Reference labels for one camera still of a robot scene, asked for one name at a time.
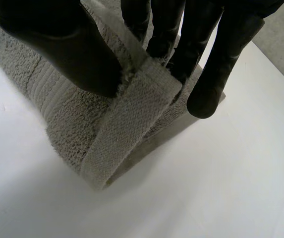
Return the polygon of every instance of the folded towel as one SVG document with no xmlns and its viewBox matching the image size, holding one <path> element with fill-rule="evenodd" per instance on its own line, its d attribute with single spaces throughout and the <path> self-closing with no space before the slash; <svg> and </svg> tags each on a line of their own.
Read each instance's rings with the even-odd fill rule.
<svg viewBox="0 0 284 238">
<path fill-rule="evenodd" d="M 1 29 L 0 65 L 39 109 L 50 142 L 67 165 L 101 190 L 142 159 L 136 154 L 147 141 L 187 113 L 187 97 L 201 69 L 195 70 L 172 104 L 181 84 L 146 54 L 122 20 L 108 10 L 118 2 L 108 1 L 108 8 L 95 0 L 83 4 L 123 68 L 123 84 L 115 99 L 78 89 Z"/>
</svg>

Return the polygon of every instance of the white surface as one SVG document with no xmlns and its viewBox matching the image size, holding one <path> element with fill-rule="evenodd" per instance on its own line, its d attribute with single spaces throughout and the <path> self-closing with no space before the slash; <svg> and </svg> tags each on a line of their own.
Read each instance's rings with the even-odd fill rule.
<svg viewBox="0 0 284 238">
<path fill-rule="evenodd" d="M 225 92 L 94 193 L 0 70 L 0 238 L 284 238 L 284 77 L 250 44 Z"/>
</svg>

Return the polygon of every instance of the towel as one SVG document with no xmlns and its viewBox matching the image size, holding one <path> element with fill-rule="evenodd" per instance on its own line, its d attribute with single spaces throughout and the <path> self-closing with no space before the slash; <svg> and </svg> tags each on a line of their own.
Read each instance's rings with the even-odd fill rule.
<svg viewBox="0 0 284 238">
<path fill-rule="evenodd" d="M 75 87 L 46 59 L 1 29 L 0 66 L 38 108 L 64 162 L 95 190 L 102 190 L 143 158 L 139 151 L 159 132 L 187 114 L 186 101 L 201 69 L 197 67 L 174 102 L 181 83 L 151 59 L 125 27 L 119 0 L 104 0 L 106 7 L 95 0 L 83 4 L 123 68 L 115 99 Z"/>
</svg>

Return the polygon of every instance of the white table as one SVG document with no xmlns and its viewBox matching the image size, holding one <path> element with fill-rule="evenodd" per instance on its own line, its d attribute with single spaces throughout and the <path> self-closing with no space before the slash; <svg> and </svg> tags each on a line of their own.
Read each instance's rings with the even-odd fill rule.
<svg viewBox="0 0 284 238">
<path fill-rule="evenodd" d="M 0 70 L 0 238 L 284 238 L 284 77 L 251 43 L 225 93 L 94 193 Z"/>
</svg>

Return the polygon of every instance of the gray towel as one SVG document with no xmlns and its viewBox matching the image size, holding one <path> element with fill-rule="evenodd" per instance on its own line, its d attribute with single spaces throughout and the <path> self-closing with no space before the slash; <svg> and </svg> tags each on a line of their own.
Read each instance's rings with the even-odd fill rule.
<svg viewBox="0 0 284 238">
<path fill-rule="evenodd" d="M 181 84 L 124 26 L 117 16 L 119 2 L 105 3 L 108 8 L 94 0 L 84 5 L 124 69 L 116 99 L 78 89 L 43 57 L 0 29 L 1 67 L 45 118 L 55 150 L 96 190 L 139 162 L 138 151 L 186 113 L 187 97 L 201 73 L 198 67 L 179 100 L 171 104 Z"/>
</svg>

